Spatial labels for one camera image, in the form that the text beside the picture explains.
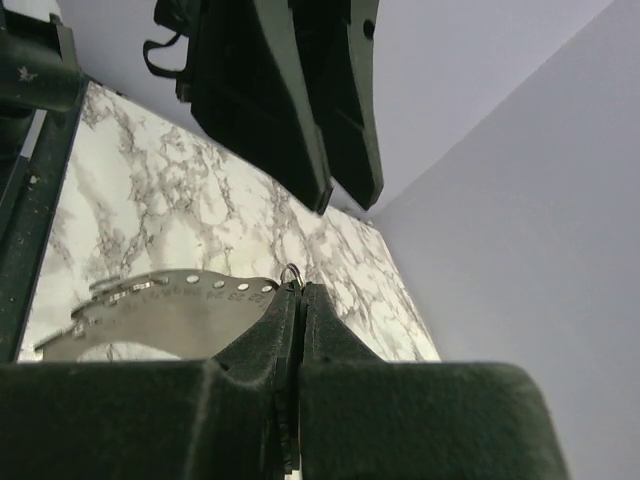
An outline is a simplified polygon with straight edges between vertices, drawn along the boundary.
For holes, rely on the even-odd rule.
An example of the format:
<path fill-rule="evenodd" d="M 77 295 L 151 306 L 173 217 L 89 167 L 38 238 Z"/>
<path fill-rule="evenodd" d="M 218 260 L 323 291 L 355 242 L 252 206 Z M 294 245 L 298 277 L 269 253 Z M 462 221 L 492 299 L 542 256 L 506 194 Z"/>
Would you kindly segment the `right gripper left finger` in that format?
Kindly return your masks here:
<path fill-rule="evenodd" d="M 298 467 L 299 287 L 205 360 L 1 368 L 5 479 L 281 479 Z"/>

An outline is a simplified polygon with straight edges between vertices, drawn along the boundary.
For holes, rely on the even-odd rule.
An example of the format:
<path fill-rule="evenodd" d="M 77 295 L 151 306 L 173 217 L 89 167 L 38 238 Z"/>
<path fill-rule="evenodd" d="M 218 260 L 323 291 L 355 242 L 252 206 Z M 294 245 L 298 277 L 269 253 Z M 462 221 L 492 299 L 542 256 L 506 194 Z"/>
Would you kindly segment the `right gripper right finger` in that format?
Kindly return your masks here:
<path fill-rule="evenodd" d="M 299 370 L 306 479 L 566 479 L 545 398 L 495 362 L 387 362 L 310 284 Z"/>

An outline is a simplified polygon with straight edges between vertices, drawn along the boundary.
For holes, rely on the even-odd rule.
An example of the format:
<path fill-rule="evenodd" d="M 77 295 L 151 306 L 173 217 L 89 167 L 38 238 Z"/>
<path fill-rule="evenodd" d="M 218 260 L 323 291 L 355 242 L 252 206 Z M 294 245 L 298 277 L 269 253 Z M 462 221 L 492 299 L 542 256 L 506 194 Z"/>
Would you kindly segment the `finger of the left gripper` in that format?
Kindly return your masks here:
<path fill-rule="evenodd" d="M 332 193 L 286 1 L 189 1 L 180 101 L 217 143 L 269 175 L 309 211 Z"/>
<path fill-rule="evenodd" d="M 299 55 L 331 177 L 364 210 L 384 187 L 373 105 L 377 1 L 301 1 Z"/>

